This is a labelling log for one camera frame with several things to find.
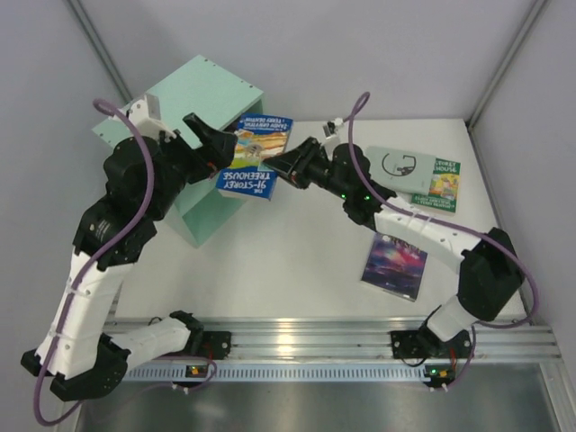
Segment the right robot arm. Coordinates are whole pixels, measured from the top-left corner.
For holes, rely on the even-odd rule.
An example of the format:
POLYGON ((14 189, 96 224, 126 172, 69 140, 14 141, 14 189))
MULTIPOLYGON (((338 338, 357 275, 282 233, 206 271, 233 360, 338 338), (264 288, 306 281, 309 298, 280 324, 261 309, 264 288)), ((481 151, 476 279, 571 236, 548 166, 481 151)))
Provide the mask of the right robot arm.
POLYGON ((456 294, 431 311, 417 330, 415 343, 426 357, 438 356, 471 325, 494 321, 525 281, 504 230, 479 233, 412 209, 371 178, 371 163, 355 144, 340 144, 329 154, 308 138, 264 164, 298 189, 316 185, 341 198, 354 223, 409 243, 457 275, 456 294))

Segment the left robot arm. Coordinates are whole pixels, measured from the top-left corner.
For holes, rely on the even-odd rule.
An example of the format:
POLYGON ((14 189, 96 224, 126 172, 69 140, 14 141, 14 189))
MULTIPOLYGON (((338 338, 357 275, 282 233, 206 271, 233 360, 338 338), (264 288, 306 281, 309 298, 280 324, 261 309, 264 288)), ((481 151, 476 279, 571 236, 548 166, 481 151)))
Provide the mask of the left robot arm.
POLYGON ((188 114, 184 123, 200 141, 192 148, 160 120, 136 113, 129 119, 131 136, 103 164, 104 196, 79 222, 70 274, 49 332, 21 360, 32 375, 50 376, 51 391, 63 401, 101 398, 128 371, 157 357, 207 352, 203 324, 181 310, 117 337, 105 334, 104 323, 126 275, 156 235, 157 222, 187 185, 231 164, 236 136, 188 114))

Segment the blue 91-Storey Treehouse book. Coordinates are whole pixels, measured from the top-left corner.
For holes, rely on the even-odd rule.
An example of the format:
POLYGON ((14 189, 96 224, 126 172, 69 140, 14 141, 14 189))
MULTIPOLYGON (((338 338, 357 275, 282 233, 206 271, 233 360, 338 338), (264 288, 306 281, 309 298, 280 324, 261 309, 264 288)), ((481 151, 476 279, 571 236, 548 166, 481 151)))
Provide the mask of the blue 91-Storey Treehouse book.
POLYGON ((244 113, 235 135, 238 143, 231 165, 220 172, 216 188, 227 198, 270 201, 277 174, 265 166, 266 159, 284 153, 293 129, 293 119, 244 113))

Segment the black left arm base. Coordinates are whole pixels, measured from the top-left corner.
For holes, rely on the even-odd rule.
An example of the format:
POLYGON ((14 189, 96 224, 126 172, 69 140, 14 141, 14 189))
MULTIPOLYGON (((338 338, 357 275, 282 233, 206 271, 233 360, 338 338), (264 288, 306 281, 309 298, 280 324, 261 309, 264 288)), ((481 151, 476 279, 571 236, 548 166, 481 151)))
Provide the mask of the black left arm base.
POLYGON ((161 358, 199 356, 211 360, 224 360, 230 354, 231 337, 232 333, 229 331, 205 331, 195 351, 187 346, 184 350, 164 354, 161 358))

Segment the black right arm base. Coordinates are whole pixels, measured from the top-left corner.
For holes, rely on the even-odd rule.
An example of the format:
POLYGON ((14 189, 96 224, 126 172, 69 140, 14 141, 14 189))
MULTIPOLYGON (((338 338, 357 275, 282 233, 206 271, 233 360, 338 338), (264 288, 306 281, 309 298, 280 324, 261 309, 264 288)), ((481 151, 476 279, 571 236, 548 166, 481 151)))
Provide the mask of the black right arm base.
POLYGON ((462 330, 448 341, 442 341, 425 328, 390 332, 392 357, 399 360, 466 358, 472 351, 472 339, 462 330))

